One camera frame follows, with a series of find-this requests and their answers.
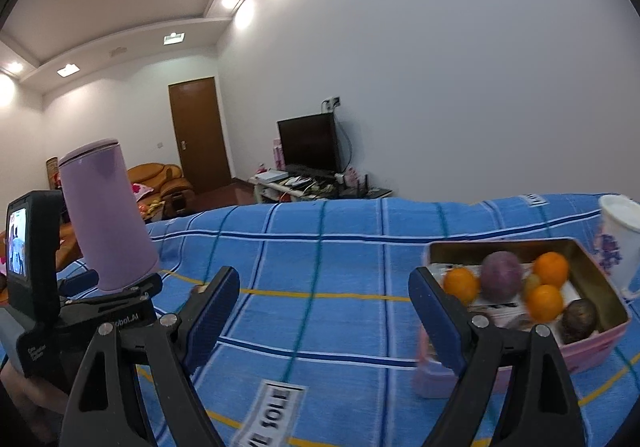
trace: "wooden floor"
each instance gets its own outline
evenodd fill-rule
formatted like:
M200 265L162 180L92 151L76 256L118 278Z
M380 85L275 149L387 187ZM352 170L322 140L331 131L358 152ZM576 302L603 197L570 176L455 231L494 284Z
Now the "wooden floor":
M232 183L226 187L196 195L193 208L196 212L204 212L213 208L253 205L254 203L254 190L249 185Z

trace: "pink box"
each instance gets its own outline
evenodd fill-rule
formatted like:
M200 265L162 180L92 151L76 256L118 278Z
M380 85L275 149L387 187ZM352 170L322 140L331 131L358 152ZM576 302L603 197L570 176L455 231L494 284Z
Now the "pink box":
M573 344L561 345L560 351L571 373L598 366L626 332L630 313L618 291L593 257L575 239L531 239L520 241L436 241L428 245L425 265L479 265L487 255L498 250L515 253L521 263L532 263L545 252L559 252L569 260L570 281L581 297L593 301L598 310L597 334ZM509 385L511 367L501 367L494 392L504 393ZM418 366L413 387L425 398L449 398L457 377L452 370L433 358L427 333L418 327Z

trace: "flat screen tv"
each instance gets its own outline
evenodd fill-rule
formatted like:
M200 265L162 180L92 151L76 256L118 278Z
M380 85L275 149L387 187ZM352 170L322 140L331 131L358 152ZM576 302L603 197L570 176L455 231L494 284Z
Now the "flat screen tv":
M332 112L280 120L278 130L287 168L342 172Z

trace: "bed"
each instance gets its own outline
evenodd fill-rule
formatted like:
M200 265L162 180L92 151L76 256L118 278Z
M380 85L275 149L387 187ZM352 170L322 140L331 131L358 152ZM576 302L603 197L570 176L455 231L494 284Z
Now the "bed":
M408 274L441 239L572 236L593 250L599 194L529 195L474 205L396 198L226 207L148 226L161 257L158 315L177 311L218 269L241 294L194 387L228 445L263 380L306 388L290 445L421 445L445 400L412 390L418 318ZM60 275L85 268L71 264ZM588 445L612 438L639 396L637 303L604 364L573 375ZM141 385L160 446L173 444L148 369ZM474 447L489 444L503 396L492 396Z

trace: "wooden door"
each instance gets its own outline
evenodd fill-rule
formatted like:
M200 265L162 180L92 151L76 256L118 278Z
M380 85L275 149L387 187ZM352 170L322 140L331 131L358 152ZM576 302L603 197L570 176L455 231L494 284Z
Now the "wooden door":
M231 183L214 79L169 86L175 140L184 176L194 191L209 192Z

